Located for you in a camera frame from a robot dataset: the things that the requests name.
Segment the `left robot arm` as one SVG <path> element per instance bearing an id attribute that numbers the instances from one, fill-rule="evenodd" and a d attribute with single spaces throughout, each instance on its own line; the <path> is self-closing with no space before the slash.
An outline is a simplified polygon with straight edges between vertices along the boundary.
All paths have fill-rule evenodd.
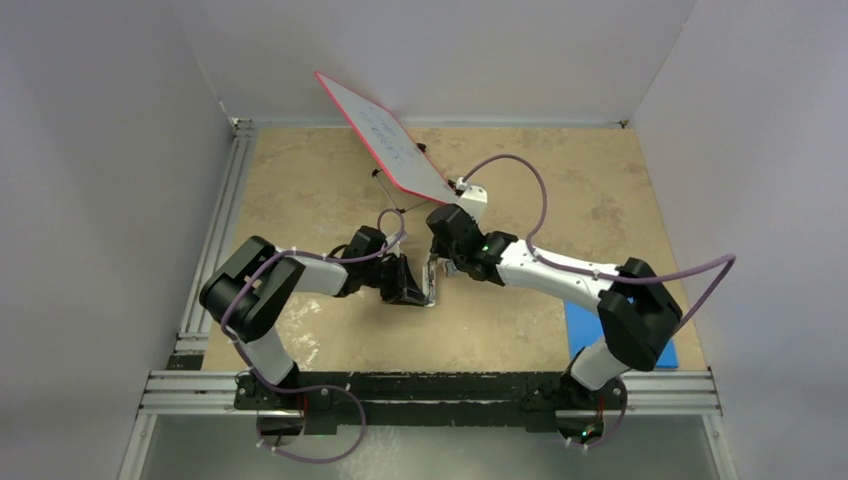
<path id="1" fill-rule="evenodd" d="M 282 251 L 252 236 L 203 285 L 200 306 L 261 380 L 259 395 L 272 408 L 287 408 L 298 395 L 297 363 L 275 327 L 293 294 L 345 298 L 371 288 L 387 304 L 429 305 L 399 241 L 397 235 L 362 226 L 348 243 L 322 256 Z"/>

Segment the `white stapler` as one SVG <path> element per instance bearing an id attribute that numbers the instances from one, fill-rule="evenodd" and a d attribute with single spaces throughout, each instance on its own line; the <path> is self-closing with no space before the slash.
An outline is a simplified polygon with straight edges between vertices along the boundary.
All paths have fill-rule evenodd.
<path id="1" fill-rule="evenodd" d="M 421 269 L 421 292 L 425 297 L 424 306 L 433 307 L 436 304 L 436 281 L 439 258 L 431 257 Z"/>

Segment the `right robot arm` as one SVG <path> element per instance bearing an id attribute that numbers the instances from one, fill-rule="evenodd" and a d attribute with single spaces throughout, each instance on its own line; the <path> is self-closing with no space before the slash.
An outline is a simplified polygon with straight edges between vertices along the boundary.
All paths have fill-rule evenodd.
<path id="1" fill-rule="evenodd" d="M 588 405 L 623 373 L 653 370 L 681 324 L 678 303 L 665 286 L 646 281 L 654 272 L 640 259 L 590 264 L 557 255 L 561 266 L 554 268 L 524 239 L 501 231 L 483 233 L 457 204 L 436 208 L 426 224 L 433 235 L 432 253 L 472 279 L 541 292 L 595 311 L 601 337 L 576 355 L 561 381 L 563 397 L 573 406 Z"/>

